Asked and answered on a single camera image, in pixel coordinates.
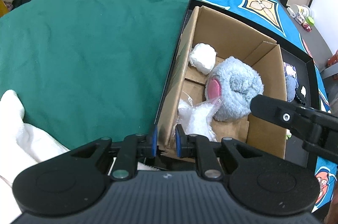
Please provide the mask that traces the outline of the blue-grey small plush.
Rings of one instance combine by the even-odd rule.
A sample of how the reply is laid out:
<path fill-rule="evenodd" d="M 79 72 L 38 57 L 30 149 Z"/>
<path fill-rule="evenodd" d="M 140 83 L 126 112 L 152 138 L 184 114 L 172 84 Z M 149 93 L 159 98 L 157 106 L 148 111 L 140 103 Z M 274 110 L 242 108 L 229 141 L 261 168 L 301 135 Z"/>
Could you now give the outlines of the blue-grey small plush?
<path fill-rule="evenodd" d="M 286 85 L 286 100 L 287 102 L 292 102 L 298 88 L 297 70 L 293 65 L 286 62 L 283 63 L 283 70 Z"/>

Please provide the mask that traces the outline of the cardboard box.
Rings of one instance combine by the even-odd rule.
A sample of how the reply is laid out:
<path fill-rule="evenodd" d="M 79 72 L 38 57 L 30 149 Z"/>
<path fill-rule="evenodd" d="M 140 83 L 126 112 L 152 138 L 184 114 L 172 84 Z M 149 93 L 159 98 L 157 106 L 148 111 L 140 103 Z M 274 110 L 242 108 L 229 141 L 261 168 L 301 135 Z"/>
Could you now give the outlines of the cardboard box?
<path fill-rule="evenodd" d="M 168 158 L 177 157 L 174 131 L 179 101 L 192 98 L 199 104 L 205 100 L 207 77 L 188 64 L 191 48 L 198 43 L 215 49 L 217 64 L 230 56 L 248 64 L 261 76 L 264 95 L 286 100 L 283 60 L 276 40 L 229 15 L 196 6 L 178 39 L 158 121 L 159 149 Z M 253 115 L 232 122 L 213 120 L 211 126 L 217 140 L 229 136 L 279 158 L 285 156 L 286 129 Z"/>

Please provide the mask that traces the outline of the white fluffy soft object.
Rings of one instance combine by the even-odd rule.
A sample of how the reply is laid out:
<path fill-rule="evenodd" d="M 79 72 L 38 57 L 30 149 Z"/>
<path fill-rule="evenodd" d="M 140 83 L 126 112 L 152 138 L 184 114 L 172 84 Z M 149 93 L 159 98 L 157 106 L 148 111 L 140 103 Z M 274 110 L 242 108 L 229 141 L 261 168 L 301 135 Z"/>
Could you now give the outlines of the white fluffy soft object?
<path fill-rule="evenodd" d="M 189 63 L 204 75 L 208 75 L 215 66 L 217 52 L 209 44 L 199 43 L 194 46 L 189 56 Z"/>

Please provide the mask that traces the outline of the bagged white plush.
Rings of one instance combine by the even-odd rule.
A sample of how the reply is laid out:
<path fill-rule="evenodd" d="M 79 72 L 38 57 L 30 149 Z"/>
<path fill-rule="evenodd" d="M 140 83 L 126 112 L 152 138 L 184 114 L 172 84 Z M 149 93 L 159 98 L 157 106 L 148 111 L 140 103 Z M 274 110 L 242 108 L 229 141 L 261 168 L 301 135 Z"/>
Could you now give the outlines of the bagged white plush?
<path fill-rule="evenodd" d="M 191 105 L 180 99 L 178 105 L 178 124 L 182 126 L 186 135 L 202 135 L 207 137 L 211 142 L 216 142 L 217 138 L 211 127 L 211 122 L 222 103 L 223 101 L 220 96 L 196 105 Z"/>

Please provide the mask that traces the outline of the black tray lid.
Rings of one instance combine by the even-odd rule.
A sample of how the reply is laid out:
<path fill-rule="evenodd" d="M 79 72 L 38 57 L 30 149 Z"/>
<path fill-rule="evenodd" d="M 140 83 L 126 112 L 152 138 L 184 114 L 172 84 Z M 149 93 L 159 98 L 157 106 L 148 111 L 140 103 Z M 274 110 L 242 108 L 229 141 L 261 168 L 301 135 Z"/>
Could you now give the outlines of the black tray lid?
<path fill-rule="evenodd" d="M 180 30 L 158 114 L 158 145 L 174 157 L 175 125 L 180 100 L 200 103 L 205 100 L 206 75 L 188 62 L 192 48 L 199 43 L 211 45 L 216 62 L 233 56 L 255 69 L 261 76 L 264 95 L 286 98 L 283 64 L 296 68 L 305 86 L 306 105 L 319 108 L 320 99 L 315 64 L 297 46 L 256 22 L 228 10 L 197 0 L 189 0 L 180 19 Z M 301 147 L 297 139 L 286 140 L 286 130 L 252 115 L 231 121 L 213 120 L 216 138 L 231 137 L 279 158 L 314 170 L 317 159 Z"/>

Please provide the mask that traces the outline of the grey-blue plush toy pink mouth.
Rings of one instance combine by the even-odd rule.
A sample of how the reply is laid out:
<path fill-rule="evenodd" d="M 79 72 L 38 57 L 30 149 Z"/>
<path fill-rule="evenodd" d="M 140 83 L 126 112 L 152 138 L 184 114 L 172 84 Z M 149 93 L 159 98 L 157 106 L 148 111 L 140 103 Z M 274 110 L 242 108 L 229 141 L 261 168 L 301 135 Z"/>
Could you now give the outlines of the grey-blue plush toy pink mouth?
<path fill-rule="evenodd" d="M 214 115 L 217 121 L 233 121 L 248 116 L 252 99 L 261 94 L 263 83 L 260 75 L 233 56 L 209 73 L 204 90 L 206 99 L 222 100 Z"/>

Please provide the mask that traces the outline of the green cloth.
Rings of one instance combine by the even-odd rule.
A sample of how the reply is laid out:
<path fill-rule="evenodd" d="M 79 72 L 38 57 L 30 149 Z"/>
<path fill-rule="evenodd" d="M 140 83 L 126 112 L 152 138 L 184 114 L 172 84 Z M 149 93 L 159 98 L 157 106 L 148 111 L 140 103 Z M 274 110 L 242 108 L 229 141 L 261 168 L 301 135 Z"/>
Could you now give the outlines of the green cloth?
<path fill-rule="evenodd" d="M 189 0 L 32 0 L 1 18 L 1 91 L 73 149 L 152 131 Z"/>

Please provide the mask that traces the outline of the white towel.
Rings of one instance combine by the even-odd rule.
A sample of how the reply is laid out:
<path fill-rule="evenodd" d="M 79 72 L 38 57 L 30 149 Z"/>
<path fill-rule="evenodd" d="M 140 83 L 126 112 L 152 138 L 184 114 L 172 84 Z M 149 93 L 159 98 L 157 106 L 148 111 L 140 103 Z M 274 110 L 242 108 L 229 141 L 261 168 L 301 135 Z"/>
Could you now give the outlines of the white towel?
<path fill-rule="evenodd" d="M 23 170 L 68 152 L 51 135 L 24 123 L 25 108 L 14 90 L 1 97 L 1 223 L 11 223 L 20 214 L 12 192 Z"/>

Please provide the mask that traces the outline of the small toys on shelf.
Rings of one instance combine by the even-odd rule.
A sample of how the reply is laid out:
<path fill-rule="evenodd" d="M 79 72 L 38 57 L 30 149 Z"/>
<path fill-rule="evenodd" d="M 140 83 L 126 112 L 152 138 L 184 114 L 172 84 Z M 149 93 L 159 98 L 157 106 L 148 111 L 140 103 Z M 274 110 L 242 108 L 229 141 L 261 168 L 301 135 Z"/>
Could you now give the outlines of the small toys on shelf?
<path fill-rule="evenodd" d="M 293 4 L 286 8 L 289 15 L 303 27 L 307 32 L 311 32 L 315 25 L 311 9 L 306 5 Z"/>

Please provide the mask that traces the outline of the blue patterned blanket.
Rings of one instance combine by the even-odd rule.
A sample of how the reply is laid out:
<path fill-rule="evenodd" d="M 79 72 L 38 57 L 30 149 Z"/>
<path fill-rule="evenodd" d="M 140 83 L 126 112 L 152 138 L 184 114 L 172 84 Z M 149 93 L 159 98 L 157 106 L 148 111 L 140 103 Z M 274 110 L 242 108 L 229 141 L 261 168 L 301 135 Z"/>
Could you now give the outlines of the blue patterned blanket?
<path fill-rule="evenodd" d="M 201 0 L 231 11 L 268 32 L 283 49 L 288 64 L 297 70 L 297 79 L 307 106 L 329 112 L 329 102 L 320 72 L 304 40 L 305 33 L 292 21 L 278 0 Z"/>

